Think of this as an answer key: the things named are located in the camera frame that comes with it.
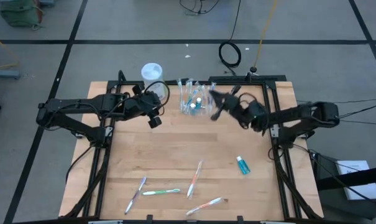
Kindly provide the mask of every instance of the power cord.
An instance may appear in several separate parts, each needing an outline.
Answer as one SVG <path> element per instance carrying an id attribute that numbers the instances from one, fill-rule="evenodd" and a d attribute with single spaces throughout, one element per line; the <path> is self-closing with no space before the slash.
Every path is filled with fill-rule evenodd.
<path id="1" fill-rule="evenodd" d="M 78 156 L 76 160 L 74 160 L 74 161 L 71 163 L 71 165 L 70 165 L 68 171 L 66 172 L 65 183 L 68 182 L 69 173 L 70 173 L 71 169 L 76 165 L 76 163 L 77 163 L 77 162 L 78 162 L 78 161 L 79 161 L 79 160 L 80 160 L 85 154 L 87 154 L 87 152 L 88 152 L 92 147 L 93 147 L 92 145 L 89 145 L 89 147 L 88 147 L 83 153 L 81 153 L 81 155 Z"/>
<path id="2" fill-rule="evenodd" d="M 99 114 L 99 111 L 98 109 L 90 104 L 90 103 L 72 103 L 72 104 L 69 104 L 69 105 L 66 105 L 66 106 L 62 106 L 61 108 L 58 108 L 57 110 L 54 111 L 54 113 L 52 113 L 50 119 L 48 119 L 48 122 L 42 126 L 44 128 L 44 130 L 47 130 L 47 131 L 56 131 L 58 129 L 60 129 L 61 127 L 56 127 L 54 129 L 50 129 L 50 128 L 46 128 L 52 121 L 52 119 L 55 117 L 55 115 L 60 111 L 60 110 L 63 110 L 63 109 L 66 109 L 66 108 L 69 108 L 71 106 L 76 106 L 76 105 L 83 105 L 83 106 L 89 106 L 91 109 L 93 109 L 93 112 L 96 114 L 96 116 L 98 117 L 99 120 L 101 120 L 101 117 L 100 117 L 100 114 Z"/>
<path id="3" fill-rule="evenodd" d="M 231 38 L 229 38 L 229 40 L 225 41 L 225 42 L 222 42 L 221 45 L 218 47 L 218 57 L 219 59 L 221 59 L 221 62 L 225 65 L 225 67 L 227 69 L 229 69 L 229 71 L 234 75 L 236 76 L 236 72 L 234 70 L 232 70 L 232 68 L 236 68 L 240 65 L 240 62 L 242 61 L 242 52 L 240 51 L 240 49 L 238 48 L 238 46 L 236 44 L 233 44 L 231 42 L 232 38 L 233 38 L 233 34 L 235 33 L 235 28 L 236 28 L 236 23 L 237 23 L 237 18 L 239 17 L 239 11 L 240 11 L 240 4 L 241 4 L 241 0 L 239 0 L 239 5 L 237 7 L 237 12 L 236 12 L 236 18 L 235 18 L 235 24 L 233 25 L 233 31 L 232 31 L 232 35 L 231 35 Z M 237 62 L 236 63 L 228 63 L 224 60 L 224 57 L 222 56 L 222 48 L 225 46 L 225 45 L 230 45 L 231 47 L 233 47 L 233 49 L 236 51 L 237 53 Z"/>
<path id="4" fill-rule="evenodd" d="M 19 66 L 19 59 L 18 57 L 6 46 L 4 45 L 1 41 L 0 41 L 0 46 L 4 49 L 6 49 L 6 51 L 14 58 L 14 60 L 16 61 L 16 63 L 12 63 L 12 64 L 7 64 L 7 65 L 1 65 L 0 66 L 0 69 L 1 68 L 11 68 L 11 67 L 17 67 Z"/>
<path id="5" fill-rule="evenodd" d="M 374 124 L 374 125 L 376 125 L 376 123 L 374 123 L 374 122 L 365 122 L 365 121 L 347 121 L 347 120 L 343 120 L 343 119 L 340 119 L 340 121 L 347 122 L 347 123 L 360 123 L 360 124 Z"/>
<path id="6" fill-rule="evenodd" d="M 261 33 L 260 44 L 258 46 L 257 56 L 255 57 L 255 61 L 254 61 L 254 70 L 255 71 L 257 71 L 257 62 L 258 62 L 258 59 L 260 58 L 260 53 L 261 53 L 261 49 L 262 49 L 262 41 L 265 38 L 265 33 L 268 30 L 270 20 L 273 16 L 273 13 L 275 12 L 275 9 L 276 9 L 276 5 L 277 5 L 277 0 L 275 0 L 275 2 L 273 3 L 272 9 L 270 10 L 270 13 L 269 13 L 269 16 L 268 16 L 267 25 L 265 25 L 265 28 L 263 29 L 263 31 Z"/>
<path id="7" fill-rule="evenodd" d="M 340 180 L 339 180 L 334 174 L 332 174 L 329 170 L 327 170 L 327 168 L 325 168 L 321 163 L 319 163 L 319 162 L 313 157 L 311 151 L 313 151 L 313 152 L 319 154 L 322 158 L 325 158 L 325 157 L 322 156 L 320 153 L 316 152 L 316 151 L 313 150 L 313 149 L 307 149 L 307 148 L 305 148 L 305 147 L 303 147 L 303 146 L 299 146 L 299 145 L 297 145 L 297 144 L 293 144 L 293 145 L 299 147 L 300 149 L 303 149 L 304 151 L 306 151 L 306 152 L 310 155 L 310 157 L 312 158 L 312 160 L 313 160 L 315 163 L 317 163 L 317 165 L 321 166 L 321 167 L 322 167 L 322 168 L 323 168 L 328 174 L 330 174 L 330 176 L 331 176 L 331 177 L 332 177 L 332 178 L 333 178 L 338 184 L 340 184 L 341 186 L 343 186 L 343 187 L 345 187 L 345 188 L 347 188 L 347 189 L 353 191 L 355 194 L 359 195 L 360 197 L 364 198 L 365 200 L 367 200 L 367 201 L 369 201 L 369 202 L 372 202 L 372 203 L 376 204 L 376 202 L 375 202 L 374 200 L 372 200 L 372 199 L 366 197 L 365 195 L 362 195 L 362 194 L 359 193 L 358 191 L 354 190 L 352 187 L 350 187 L 350 186 L 344 184 L 342 181 L 340 181 Z"/>
<path id="8" fill-rule="evenodd" d="M 229 38 L 229 40 L 221 43 L 221 45 L 218 48 L 218 57 L 219 57 L 219 59 L 221 59 L 221 62 L 225 65 L 225 67 L 227 69 L 229 69 L 229 71 L 234 76 L 236 76 L 236 72 L 234 70 L 232 70 L 232 68 L 238 67 L 240 65 L 241 60 L 242 60 L 242 53 L 241 53 L 240 49 L 238 48 L 238 46 L 236 44 L 233 44 L 231 42 L 233 34 L 235 32 L 237 18 L 239 17 L 240 5 L 241 5 L 241 0 L 239 0 L 239 6 L 237 7 L 236 19 L 235 19 L 235 24 L 233 26 L 233 31 L 232 31 L 231 38 Z M 271 9 L 270 14 L 269 14 L 268 19 L 267 19 L 267 23 L 266 23 L 264 29 L 262 30 L 261 38 L 260 38 L 260 43 L 259 43 L 259 47 L 258 47 L 258 51 L 257 51 L 257 56 L 255 57 L 255 61 L 254 61 L 254 66 L 252 68 L 250 68 L 250 71 L 253 72 L 253 73 L 255 73 L 257 71 L 257 62 L 258 62 L 258 59 L 260 57 L 260 53 L 261 53 L 261 49 L 262 49 L 262 41 L 265 38 L 265 33 L 267 32 L 267 29 L 268 29 L 269 24 L 270 24 L 270 20 L 271 20 L 271 18 L 273 16 L 273 13 L 275 12 L 276 5 L 277 5 L 277 0 L 274 1 L 272 9 Z M 222 57 L 221 50 L 222 50 L 222 48 L 225 45 L 230 45 L 236 51 L 236 53 L 237 53 L 237 62 L 236 63 L 228 63 Z"/>
<path id="9" fill-rule="evenodd" d="M 337 101 L 337 102 L 332 102 L 332 103 L 340 103 L 340 104 L 344 104 L 344 103 L 359 103 L 359 102 L 367 102 L 367 101 L 376 101 L 376 99 L 368 99 L 368 100 L 353 100 L 353 101 Z M 297 100 L 297 102 L 304 102 L 304 103 L 307 103 L 309 101 L 303 101 L 303 100 Z M 364 108 L 362 110 L 359 110 L 359 111 L 355 111 L 355 112 L 350 112 L 350 113 L 346 113 L 344 115 L 341 115 L 339 118 L 346 118 L 348 116 L 352 116 L 354 114 L 357 114 L 357 113 L 361 113 L 363 111 L 367 111 L 367 110 L 370 110 L 372 108 L 376 108 L 376 105 L 375 106 L 371 106 L 369 108 Z M 347 120 L 344 120 L 344 119 L 340 119 L 340 121 L 342 122 L 347 122 L 347 123 L 360 123 L 360 124 L 374 124 L 376 125 L 375 122 L 366 122 L 366 121 L 347 121 Z"/>
<path id="10" fill-rule="evenodd" d="M 213 10 L 214 9 L 214 7 L 219 3 L 219 0 L 217 0 L 216 2 L 215 2 L 215 4 L 209 9 L 209 10 L 201 10 L 202 8 L 203 8 L 203 1 L 205 1 L 205 0 L 199 0 L 200 1 L 200 8 L 199 8 L 199 11 L 194 11 L 194 9 L 195 9 L 195 7 L 196 7 L 196 0 L 195 0 L 195 6 L 193 7 L 193 9 L 189 9 L 189 8 L 187 8 L 186 6 L 184 6 L 183 4 L 182 4 L 182 0 L 180 0 L 180 5 L 183 7 L 183 8 L 185 8 L 187 11 L 189 11 L 189 12 L 193 12 L 194 14 L 187 14 L 186 13 L 186 11 L 185 11 L 185 15 L 187 15 L 187 16 L 197 16 L 197 15 L 202 15 L 202 14 L 207 14 L 207 13 L 209 13 L 211 10 Z"/>
<path id="11" fill-rule="evenodd" d="M 360 103 L 360 102 L 368 102 L 368 101 L 376 101 L 376 99 L 368 99 L 368 100 L 352 100 L 352 101 L 337 101 L 337 102 L 331 102 L 331 103 Z M 310 101 L 305 101 L 305 100 L 297 100 L 297 102 L 303 102 L 307 103 Z"/>
<path id="12" fill-rule="evenodd" d="M 272 147 L 268 150 L 268 158 L 271 160 L 271 161 L 274 161 L 275 159 L 270 157 L 270 152 L 272 151 Z M 279 155 L 279 159 L 282 158 L 282 156 L 285 154 L 285 151 L 282 151 L 282 153 L 280 153 Z"/>
<path id="13" fill-rule="evenodd" d="M 357 114 L 357 113 L 361 113 L 361 112 L 364 112 L 364 111 L 367 111 L 367 110 L 371 110 L 373 108 L 376 108 L 376 105 L 375 106 L 371 106 L 371 107 L 368 107 L 368 108 L 364 108 L 364 109 L 361 109 L 359 111 L 355 111 L 355 112 L 351 112 L 351 113 L 346 113 L 344 115 L 341 115 L 339 118 L 346 118 L 348 116 L 352 116 L 354 114 Z"/>

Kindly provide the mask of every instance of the wooden table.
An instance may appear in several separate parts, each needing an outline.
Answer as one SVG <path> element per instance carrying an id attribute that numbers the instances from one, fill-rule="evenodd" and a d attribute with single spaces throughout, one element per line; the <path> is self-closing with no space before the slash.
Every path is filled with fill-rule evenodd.
<path id="1" fill-rule="evenodd" d="M 105 93 L 106 85 L 107 82 L 91 83 L 88 98 Z M 131 91 L 131 88 L 124 86 L 122 91 Z M 219 91 L 230 91 L 231 88 L 216 87 Z M 170 101 L 159 127 L 150 129 L 148 117 L 116 123 L 100 218 L 145 220 L 151 214 L 155 220 L 236 220 L 238 215 L 247 221 L 283 220 L 275 165 L 267 155 L 271 148 L 269 133 L 261 136 L 251 129 L 242 129 L 227 113 L 222 113 L 217 122 L 210 121 L 207 116 L 183 115 L 179 111 L 178 87 L 170 86 L 170 89 Z M 264 103 L 260 86 L 243 86 L 239 93 L 243 92 L 257 96 Z M 291 82 L 277 82 L 277 92 L 281 110 L 296 106 Z M 268 94 L 273 102 L 271 92 Z M 93 114 L 85 114 L 83 122 L 99 126 Z M 306 147 L 301 139 L 296 144 Z M 87 147 L 87 140 L 77 140 L 73 160 Z M 236 161 L 238 155 L 245 159 L 250 174 L 241 174 Z M 290 156 L 298 191 L 313 210 L 323 216 L 308 154 L 293 148 Z M 92 158 L 93 150 L 70 172 L 60 215 L 69 212 L 86 190 Z M 193 199 L 189 200 L 186 192 L 202 159 L 203 169 Z M 178 188 L 181 193 L 141 195 L 124 215 L 143 176 L 147 181 L 142 191 Z M 188 210 L 217 197 L 228 200 L 188 218 L 185 216 Z M 293 217 L 288 190 L 287 198 Z M 95 199 L 96 192 L 90 214 L 93 214 Z"/>

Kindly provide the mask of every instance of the plastic container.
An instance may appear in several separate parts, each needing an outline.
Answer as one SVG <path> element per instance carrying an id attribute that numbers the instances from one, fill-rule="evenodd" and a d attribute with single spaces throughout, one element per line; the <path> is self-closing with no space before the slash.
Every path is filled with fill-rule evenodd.
<path id="1" fill-rule="evenodd" d="M 144 79 L 145 88 L 147 88 L 151 83 L 156 81 L 163 81 L 163 69 L 159 64 L 147 63 L 142 67 L 140 71 L 142 78 Z M 165 89 L 162 83 L 156 83 L 152 85 L 149 90 L 157 94 L 157 96 L 162 100 L 165 97 Z"/>

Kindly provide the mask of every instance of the cable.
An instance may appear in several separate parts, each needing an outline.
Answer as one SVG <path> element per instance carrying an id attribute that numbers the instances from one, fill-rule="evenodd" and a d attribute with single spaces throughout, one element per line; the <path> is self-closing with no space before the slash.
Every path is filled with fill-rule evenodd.
<path id="1" fill-rule="evenodd" d="M 234 75 L 236 76 L 236 72 L 234 70 L 232 70 L 232 68 L 236 68 L 240 65 L 240 62 L 242 61 L 242 52 L 240 51 L 240 49 L 238 48 L 238 46 L 236 44 L 233 44 L 231 42 L 232 38 L 233 38 L 233 34 L 235 33 L 235 28 L 236 28 L 236 23 L 237 23 L 237 18 L 239 17 L 239 11 L 240 11 L 240 4 L 241 4 L 241 0 L 239 0 L 239 5 L 237 7 L 237 12 L 236 12 L 236 18 L 235 18 L 235 24 L 233 25 L 233 31 L 232 31 L 232 34 L 231 34 L 231 38 L 229 38 L 229 40 L 221 43 L 221 45 L 218 47 L 218 57 L 219 59 L 221 60 L 221 62 L 225 65 L 225 67 L 227 67 L 227 69 L 229 69 L 229 71 Z M 228 63 L 224 60 L 224 57 L 222 56 L 222 48 L 225 46 L 225 45 L 230 45 L 231 47 L 233 47 L 233 49 L 236 51 L 237 53 L 237 62 L 236 63 Z"/>
<path id="2" fill-rule="evenodd" d="M 359 111 L 355 111 L 355 112 L 351 112 L 351 113 L 346 113 L 344 115 L 341 115 L 339 118 L 346 118 L 348 116 L 352 116 L 354 114 L 357 114 L 357 113 L 361 113 L 361 112 L 364 112 L 364 111 L 367 111 L 367 110 L 370 110 L 370 109 L 373 109 L 373 108 L 376 108 L 376 105 L 375 106 L 371 106 L 371 107 L 368 107 L 368 108 L 364 108 L 362 110 L 359 110 Z"/>
<path id="3" fill-rule="evenodd" d="M 276 5 L 277 5 L 277 0 L 275 0 L 275 2 L 273 3 L 272 9 L 271 9 L 270 14 L 268 16 L 267 25 L 264 27 L 264 29 L 263 29 L 263 31 L 261 33 L 260 44 L 259 44 L 259 47 L 258 47 L 257 56 L 255 57 L 255 61 L 254 61 L 254 68 L 255 69 L 257 68 L 257 61 L 260 58 L 260 53 L 261 53 L 261 48 L 262 48 L 262 41 L 265 38 L 265 33 L 267 32 L 267 29 L 269 27 L 270 20 L 271 20 L 271 18 L 273 16 L 273 12 L 275 12 Z"/>
<path id="4" fill-rule="evenodd" d="M 270 157 L 270 151 L 272 150 L 273 148 L 271 147 L 269 150 L 268 150 L 268 158 L 271 160 L 271 161 L 274 161 L 275 159 L 274 158 L 271 158 Z M 285 154 L 285 151 L 282 151 L 282 153 L 279 155 L 279 159 Z"/>
<path id="5" fill-rule="evenodd" d="M 360 123 L 360 124 L 374 124 L 374 125 L 376 125 L 376 123 L 373 123 L 373 122 L 365 122 L 365 121 L 347 121 L 347 120 L 343 120 L 343 119 L 340 119 L 340 121 L 348 122 L 348 123 Z"/>
<path id="6" fill-rule="evenodd" d="M 6 51 L 16 60 L 16 63 L 12 63 L 12 64 L 8 64 L 8 65 L 1 65 L 0 68 L 11 68 L 11 67 L 19 66 L 18 57 L 11 50 L 9 50 L 9 48 L 6 45 L 4 45 L 1 41 L 0 41 L 0 46 L 3 47 L 4 49 L 6 49 Z"/>
<path id="7" fill-rule="evenodd" d="M 189 12 L 193 12 L 193 13 L 195 13 L 196 15 L 202 15 L 202 14 L 207 14 L 207 13 L 209 13 L 211 10 L 213 10 L 214 9 L 214 7 L 219 3 L 219 0 L 217 0 L 217 2 L 209 9 L 209 10 L 203 10 L 203 12 L 202 12 L 202 8 L 203 8 L 203 3 L 202 3 L 202 1 L 204 1 L 204 0 L 200 0 L 200 9 L 199 9 L 199 11 L 197 11 L 197 12 L 195 12 L 194 11 L 194 9 L 195 9 L 195 7 L 196 7 L 196 2 L 195 2 L 195 6 L 194 6 L 194 8 L 193 9 L 188 9 L 186 6 L 184 6 L 183 4 L 182 4 L 182 0 L 180 0 L 180 5 L 183 7 L 183 8 L 185 8 L 187 11 L 189 11 Z"/>
<path id="8" fill-rule="evenodd" d="M 360 102 L 367 102 L 367 101 L 376 101 L 376 99 L 368 99 L 368 100 L 352 100 L 352 101 L 337 101 L 337 102 L 331 102 L 331 103 L 360 103 Z M 297 102 L 310 102 L 310 101 L 305 101 L 305 100 L 297 100 Z"/>
<path id="9" fill-rule="evenodd" d="M 75 161 L 73 161 L 68 169 L 68 171 L 66 172 L 66 179 L 65 179 L 65 183 L 68 182 L 68 177 L 69 177 L 69 173 L 71 171 L 71 169 L 73 168 L 73 166 L 75 166 L 75 164 L 85 155 L 87 154 L 87 152 L 92 148 L 93 146 L 90 145 L 80 156 L 77 157 L 77 159 Z"/>
<path id="10" fill-rule="evenodd" d="M 76 105 L 89 106 L 90 108 L 93 109 L 93 112 L 96 114 L 96 116 L 98 117 L 98 119 L 101 120 L 100 113 L 99 113 L 98 109 L 97 109 L 94 105 L 92 105 L 92 104 L 90 104 L 90 103 L 72 103 L 72 104 L 69 104 L 69 105 L 66 105 L 66 106 L 62 106 L 61 108 L 58 108 L 57 110 L 55 110 L 55 111 L 52 113 L 50 119 L 48 119 L 48 122 L 47 122 L 45 125 L 42 126 L 42 127 L 44 128 L 44 130 L 47 130 L 47 131 L 56 131 L 56 130 L 58 130 L 59 128 L 61 128 L 61 127 L 57 127 L 57 128 L 55 128 L 55 129 L 50 129 L 50 128 L 47 128 L 47 126 L 51 123 L 52 119 L 55 117 L 55 115 L 56 115 L 60 110 L 63 110 L 63 109 L 69 108 L 69 107 L 71 107 L 71 106 L 76 106 Z"/>
<path id="11" fill-rule="evenodd" d="M 376 101 L 376 99 L 369 99 L 369 100 L 353 100 L 353 101 L 342 101 L 342 102 L 333 102 L 333 103 L 359 103 L 359 102 L 366 102 L 366 101 Z"/>
<path id="12" fill-rule="evenodd" d="M 255 101 L 257 101 L 257 97 L 255 97 L 253 94 L 251 94 L 251 93 L 242 93 L 242 94 L 240 94 L 240 96 L 239 96 L 239 102 L 241 102 L 241 98 L 242 98 L 242 96 L 244 96 L 244 95 L 251 96 Z"/>
<path id="13" fill-rule="evenodd" d="M 167 88 L 167 91 L 168 91 L 168 94 L 167 94 L 167 99 L 166 99 L 166 101 L 163 103 L 163 104 L 161 104 L 161 105 L 153 105 L 153 104 L 151 104 L 151 103 L 149 103 L 149 102 L 146 102 L 146 101 L 143 101 L 143 100 L 141 100 L 142 102 L 144 102 L 144 103 L 146 103 L 146 104 L 148 104 L 148 105 L 151 105 L 151 106 L 156 106 L 157 107 L 157 109 L 160 109 L 160 108 L 162 108 L 162 107 L 164 107 L 167 103 L 168 103 L 168 101 L 169 101 L 169 99 L 170 99 L 170 87 L 168 87 L 168 85 L 165 83 L 165 82 L 163 82 L 163 81 L 156 81 L 156 82 L 152 82 L 145 90 L 144 90 L 144 93 L 146 93 L 147 92 L 147 90 L 151 87 L 151 86 L 153 86 L 154 84 L 156 84 L 156 83 L 162 83 L 166 88 Z M 113 112 L 123 103 L 123 102 L 125 102 L 126 100 L 136 100 L 136 101 L 138 101 L 137 99 L 135 99 L 134 97 L 128 97 L 128 98 L 126 98 L 126 99 L 123 99 L 122 101 L 120 101 L 120 102 L 118 102 L 110 111 L 109 111 L 109 113 L 103 118 L 103 120 L 105 120 L 105 119 L 107 119 L 110 115 L 112 115 L 113 114 Z"/>
<path id="14" fill-rule="evenodd" d="M 368 100 L 354 100 L 354 101 L 337 101 L 337 102 L 332 102 L 332 103 L 359 103 L 359 102 L 366 102 L 366 101 L 376 101 L 376 99 L 368 99 Z M 303 100 L 297 100 L 297 102 L 309 102 L 309 101 L 303 101 Z M 351 116 L 353 114 L 357 114 L 357 113 L 360 113 L 360 112 L 363 112 L 363 111 L 367 111 L 367 110 L 370 110 L 372 108 L 376 108 L 376 105 L 375 106 L 371 106 L 369 108 L 365 108 L 365 109 L 362 109 L 360 111 L 356 111 L 356 112 L 351 112 L 351 113 L 346 113 L 344 115 L 341 115 L 339 118 L 346 118 L 348 116 Z M 343 119 L 340 119 L 340 121 L 342 122 L 347 122 L 347 123 L 360 123 L 360 124 L 374 124 L 376 125 L 375 122 L 366 122 L 366 121 L 347 121 L 347 120 L 343 120 Z"/>
<path id="15" fill-rule="evenodd" d="M 193 8 L 191 9 L 192 11 L 194 11 L 195 9 L 196 9 L 196 5 L 197 5 L 197 2 L 198 2 L 198 0 L 195 0 L 195 5 L 193 6 Z M 187 10 L 185 10 L 185 15 L 186 16 L 197 16 L 197 13 L 194 13 L 194 14 L 189 14 L 189 13 L 187 13 L 187 12 L 189 12 L 189 11 L 187 11 Z"/>
<path id="16" fill-rule="evenodd" d="M 160 109 L 161 107 L 165 106 L 165 105 L 168 103 L 168 100 L 170 99 L 170 87 L 168 87 L 168 85 L 167 85 L 165 82 L 163 82 L 163 81 L 156 81 L 156 82 L 152 82 L 148 87 L 146 87 L 144 93 L 146 93 L 146 91 L 147 91 L 150 87 L 152 87 L 154 84 L 156 84 L 156 83 L 161 83 L 161 84 L 163 84 L 163 85 L 165 86 L 165 88 L 167 89 L 167 92 L 168 92 L 168 94 L 167 94 L 167 99 L 165 100 L 165 102 L 164 102 L 163 104 L 161 104 L 160 106 L 157 107 L 158 109 Z"/>
<path id="17" fill-rule="evenodd" d="M 358 191 L 356 191 L 356 190 L 354 190 L 352 187 L 349 187 L 348 185 L 346 185 L 346 184 L 344 184 L 342 181 L 340 181 L 334 174 L 332 174 L 329 170 L 327 170 L 321 163 L 319 163 L 314 157 L 313 157 L 313 155 L 311 154 L 311 152 L 310 152 L 310 150 L 309 149 L 307 149 L 307 148 L 305 148 L 305 147 L 303 147 L 303 146 L 299 146 L 299 145 L 297 145 L 297 144 L 293 144 L 294 146 L 297 146 L 297 147 L 299 147 L 299 148 L 301 148 L 301 149 L 303 149 L 304 151 L 306 151 L 309 155 L 310 155 L 310 157 L 312 158 L 312 160 L 315 162 L 315 163 L 317 163 L 317 165 L 319 165 L 319 166 L 321 166 L 328 174 L 330 174 L 331 175 L 331 177 L 338 183 L 338 184 L 340 184 L 341 186 L 343 186 L 343 187 L 345 187 L 345 188 L 347 188 L 347 189 L 349 189 L 349 190 L 351 190 L 351 191 L 353 191 L 355 194 L 357 194 L 357 195 L 359 195 L 360 197 L 362 197 L 362 198 L 364 198 L 365 200 L 367 200 L 367 201 L 369 201 L 369 202 L 372 202 L 372 203 L 374 203 L 374 204 L 376 204 L 376 202 L 375 201 L 373 201 L 372 199 L 370 199 L 370 198 L 368 198 L 368 197 L 366 197 L 365 195 L 362 195 L 361 193 L 359 193 Z"/>

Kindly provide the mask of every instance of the toothbrush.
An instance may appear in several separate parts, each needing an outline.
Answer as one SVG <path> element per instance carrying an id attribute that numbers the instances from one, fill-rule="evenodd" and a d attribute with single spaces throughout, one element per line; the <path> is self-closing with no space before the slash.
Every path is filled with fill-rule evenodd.
<path id="1" fill-rule="evenodd" d="M 180 189 L 173 189 L 173 190 L 156 190 L 151 192 L 144 192 L 142 195 L 157 195 L 157 194 L 167 194 L 167 193 L 178 193 Z"/>
<path id="2" fill-rule="evenodd" d="M 214 199 L 214 200 L 212 200 L 210 202 L 207 202 L 205 204 L 197 206 L 196 208 L 189 210 L 189 212 L 187 212 L 186 215 L 192 215 L 194 212 L 196 212 L 196 211 L 198 211 L 198 210 L 200 210 L 202 208 L 215 205 L 215 204 L 217 204 L 219 202 L 222 202 L 222 197 L 216 198 L 216 199 Z"/>
<path id="3" fill-rule="evenodd" d="M 188 197 L 188 198 L 191 198 L 191 197 L 193 196 L 193 187 L 195 186 L 196 180 L 197 180 L 198 177 L 199 177 L 202 163 L 203 163 L 203 160 L 201 160 L 201 161 L 199 162 L 198 169 L 196 170 L 196 173 L 195 173 L 195 175 L 193 176 L 192 183 L 190 184 L 190 186 L 189 186 L 189 190 L 188 190 L 188 193 L 187 193 L 187 195 L 186 195 L 186 197 Z"/>

